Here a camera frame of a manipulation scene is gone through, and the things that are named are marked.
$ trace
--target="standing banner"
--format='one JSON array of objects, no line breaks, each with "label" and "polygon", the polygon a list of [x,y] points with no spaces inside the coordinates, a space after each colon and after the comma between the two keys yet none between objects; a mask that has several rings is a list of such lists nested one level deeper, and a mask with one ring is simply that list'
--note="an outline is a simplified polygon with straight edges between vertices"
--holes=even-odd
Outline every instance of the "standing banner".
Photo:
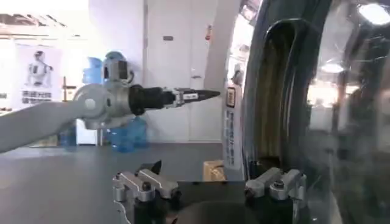
[{"label": "standing banner", "polygon": [[36,103],[61,101],[61,59],[62,51],[54,47],[16,45],[14,110]]},{"label": "standing banner", "polygon": [[9,40],[0,40],[0,114],[11,110],[13,91],[13,64],[15,45]]}]

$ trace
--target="poster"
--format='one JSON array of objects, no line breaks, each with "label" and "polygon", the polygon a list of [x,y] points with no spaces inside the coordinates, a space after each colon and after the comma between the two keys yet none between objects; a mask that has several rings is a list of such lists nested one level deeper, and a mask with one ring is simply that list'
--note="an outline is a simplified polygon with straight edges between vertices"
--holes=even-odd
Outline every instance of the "poster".
[{"label": "poster", "polygon": [[16,45],[14,110],[61,101],[61,59],[62,51],[54,47]]},{"label": "poster", "polygon": [[0,49],[0,114],[2,114],[11,110],[14,45],[8,40],[0,40]]},{"label": "poster", "polygon": [[228,169],[240,170],[242,159],[242,123],[241,102],[243,94],[239,85],[231,84],[226,92],[224,119],[224,135],[222,141],[224,166]]}]

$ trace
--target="ceiling light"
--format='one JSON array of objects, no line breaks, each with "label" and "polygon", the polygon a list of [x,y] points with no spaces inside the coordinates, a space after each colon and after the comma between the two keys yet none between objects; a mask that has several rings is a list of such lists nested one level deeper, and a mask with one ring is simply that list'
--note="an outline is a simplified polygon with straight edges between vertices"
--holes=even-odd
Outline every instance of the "ceiling light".
[{"label": "ceiling light", "polygon": [[389,13],[382,6],[376,3],[361,5],[359,7],[359,12],[372,24],[385,25],[390,23]]},{"label": "ceiling light", "polygon": [[321,67],[321,70],[328,73],[340,73],[344,68],[336,63],[327,63]]}]

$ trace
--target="clamp bolt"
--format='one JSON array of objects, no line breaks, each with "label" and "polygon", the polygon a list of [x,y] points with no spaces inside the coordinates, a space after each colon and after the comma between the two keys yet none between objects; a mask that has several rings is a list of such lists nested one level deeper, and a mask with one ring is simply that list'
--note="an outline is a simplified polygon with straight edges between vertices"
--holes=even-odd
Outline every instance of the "clamp bolt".
[{"label": "clamp bolt", "polygon": [[285,187],[285,184],[281,180],[277,180],[274,182],[274,186],[277,189],[283,189]]},{"label": "clamp bolt", "polygon": [[150,191],[152,189],[152,185],[149,182],[144,182],[142,184],[142,190],[143,191]]}]

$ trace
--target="gray floor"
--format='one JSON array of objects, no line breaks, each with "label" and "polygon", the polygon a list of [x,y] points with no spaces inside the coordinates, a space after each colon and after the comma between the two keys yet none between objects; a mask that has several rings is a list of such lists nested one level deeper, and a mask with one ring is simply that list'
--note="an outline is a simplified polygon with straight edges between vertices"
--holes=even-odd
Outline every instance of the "gray floor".
[{"label": "gray floor", "polygon": [[171,180],[199,181],[203,161],[222,158],[219,144],[162,144],[129,154],[95,147],[21,148],[0,155],[1,224],[117,224],[114,174],[163,160]]}]

